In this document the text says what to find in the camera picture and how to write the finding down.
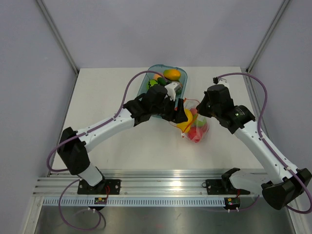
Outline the yellow lemon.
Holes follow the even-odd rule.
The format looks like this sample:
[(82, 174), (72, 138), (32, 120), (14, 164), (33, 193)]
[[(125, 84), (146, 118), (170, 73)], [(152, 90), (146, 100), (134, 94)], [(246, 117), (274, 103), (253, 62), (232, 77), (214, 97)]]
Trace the yellow lemon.
[(177, 128), (179, 128), (182, 132), (187, 133), (189, 132), (191, 128), (190, 122), (182, 122), (176, 125)]
[(192, 122), (192, 120), (193, 120), (193, 114), (192, 114), (192, 112), (189, 110), (189, 109), (184, 109), (184, 112), (185, 112), (185, 114), (186, 114), (186, 117), (187, 117), (187, 122), (188, 123), (190, 123), (190, 122)]

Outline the yellow lemon front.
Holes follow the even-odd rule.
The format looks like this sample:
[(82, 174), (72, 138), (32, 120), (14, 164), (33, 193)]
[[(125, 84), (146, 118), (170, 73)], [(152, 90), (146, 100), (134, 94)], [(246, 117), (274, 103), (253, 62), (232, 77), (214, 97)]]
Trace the yellow lemon front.
[(182, 132), (187, 133), (189, 132), (191, 128), (190, 122), (182, 122), (176, 125), (177, 128), (179, 128)]

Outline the green guava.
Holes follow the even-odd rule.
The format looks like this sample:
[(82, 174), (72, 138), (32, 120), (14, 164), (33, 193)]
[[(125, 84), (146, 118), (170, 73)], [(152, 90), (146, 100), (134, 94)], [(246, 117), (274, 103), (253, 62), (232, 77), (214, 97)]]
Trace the green guava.
[(203, 127), (205, 124), (207, 124), (207, 120), (205, 117), (198, 117), (195, 121), (194, 121), (194, 125), (198, 128)]

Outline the clear zip top bag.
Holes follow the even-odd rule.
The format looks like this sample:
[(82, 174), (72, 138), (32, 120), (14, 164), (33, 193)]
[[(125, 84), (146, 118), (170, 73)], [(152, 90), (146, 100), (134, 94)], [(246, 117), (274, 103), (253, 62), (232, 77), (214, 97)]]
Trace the clear zip top bag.
[(193, 143), (199, 143), (210, 128), (208, 120), (197, 112), (198, 100), (184, 98), (183, 104), (188, 120), (179, 124), (171, 122), (170, 124), (181, 131), (182, 138), (188, 139)]

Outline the red apple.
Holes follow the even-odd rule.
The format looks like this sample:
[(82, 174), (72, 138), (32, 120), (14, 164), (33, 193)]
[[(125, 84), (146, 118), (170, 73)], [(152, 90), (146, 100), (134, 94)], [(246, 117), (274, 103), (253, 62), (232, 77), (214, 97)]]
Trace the red apple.
[(201, 128), (192, 127), (187, 133), (187, 137), (190, 141), (198, 143), (201, 141), (203, 136), (203, 131)]

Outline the green cucumber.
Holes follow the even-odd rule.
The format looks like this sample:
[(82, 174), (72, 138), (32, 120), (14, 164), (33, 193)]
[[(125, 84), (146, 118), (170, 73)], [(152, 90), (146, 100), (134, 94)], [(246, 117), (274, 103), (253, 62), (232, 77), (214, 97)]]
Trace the green cucumber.
[(157, 82), (158, 82), (160, 85), (162, 85), (162, 86), (166, 86), (166, 85), (167, 85), (167, 80), (166, 80), (166, 78), (163, 78), (163, 77), (159, 77), (159, 78), (157, 79)]

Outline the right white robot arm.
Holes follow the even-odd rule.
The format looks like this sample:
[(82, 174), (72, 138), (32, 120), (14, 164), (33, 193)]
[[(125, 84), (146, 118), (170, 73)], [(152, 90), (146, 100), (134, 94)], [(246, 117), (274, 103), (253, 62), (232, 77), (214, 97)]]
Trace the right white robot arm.
[(243, 189), (262, 194), (276, 210), (287, 206), (304, 192), (312, 178), (311, 172), (307, 168), (298, 169), (271, 145), (251, 111), (243, 105), (234, 105), (225, 85), (209, 87), (197, 110), (202, 116), (217, 119), (222, 127), (240, 139), (263, 166), (269, 178), (265, 181), (243, 173), (240, 169), (231, 169), (221, 181), (223, 191), (233, 193), (236, 189)]

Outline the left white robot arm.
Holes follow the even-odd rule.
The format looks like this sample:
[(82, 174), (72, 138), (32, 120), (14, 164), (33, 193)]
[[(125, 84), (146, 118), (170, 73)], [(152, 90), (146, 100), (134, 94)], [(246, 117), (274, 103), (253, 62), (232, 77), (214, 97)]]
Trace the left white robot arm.
[(71, 127), (63, 130), (57, 153), (70, 174), (78, 176), (91, 192), (100, 194), (105, 189), (106, 179), (90, 162), (89, 152), (115, 134), (148, 121), (151, 116), (160, 116), (173, 123), (188, 119), (183, 99), (175, 99), (166, 87), (155, 85), (146, 93), (122, 104), (113, 117), (78, 131)]

